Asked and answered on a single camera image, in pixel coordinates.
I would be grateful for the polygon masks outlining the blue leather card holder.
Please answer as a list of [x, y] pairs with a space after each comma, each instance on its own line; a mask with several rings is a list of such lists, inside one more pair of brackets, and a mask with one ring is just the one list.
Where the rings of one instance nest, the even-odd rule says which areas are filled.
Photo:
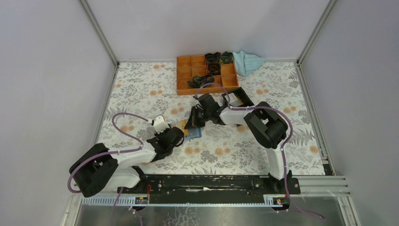
[[201, 128], [185, 129], [184, 127], [186, 124], [187, 124], [187, 120], [182, 120], [182, 121], [170, 123], [169, 125], [170, 125], [170, 127], [177, 127], [180, 130], [182, 130], [184, 133], [185, 140], [196, 139], [196, 138], [202, 137]]

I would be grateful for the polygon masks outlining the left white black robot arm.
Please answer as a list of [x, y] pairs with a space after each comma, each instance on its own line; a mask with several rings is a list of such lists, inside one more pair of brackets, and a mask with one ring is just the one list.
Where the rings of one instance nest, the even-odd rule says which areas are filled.
[[133, 152], [111, 151], [103, 143], [95, 144], [70, 167], [68, 181], [74, 181], [78, 187], [76, 192], [84, 197], [120, 187], [139, 194], [145, 190], [146, 181], [138, 164], [166, 158], [183, 140], [184, 132], [172, 127], [155, 134], [154, 138], [146, 140], [139, 150]]

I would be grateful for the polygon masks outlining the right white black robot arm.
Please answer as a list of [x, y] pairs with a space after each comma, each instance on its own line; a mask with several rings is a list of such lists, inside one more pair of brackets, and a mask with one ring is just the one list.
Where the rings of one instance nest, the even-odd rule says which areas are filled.
[[288, 189], [285, 178], [288, 170], [284, 167], [283, 155], [279, 150], [287, 137], [288, 125], [266, 102], [255, 106], [234, 107], [229, 103], [218, 104], [209, 94], [194, 99], [198, 104], [191, 108], [185, 129], [202, 128], [207, 121], [219, 125], [246, 125], [256, 141], [266, 149], [270, 165], [270, 188], [276, 194]]

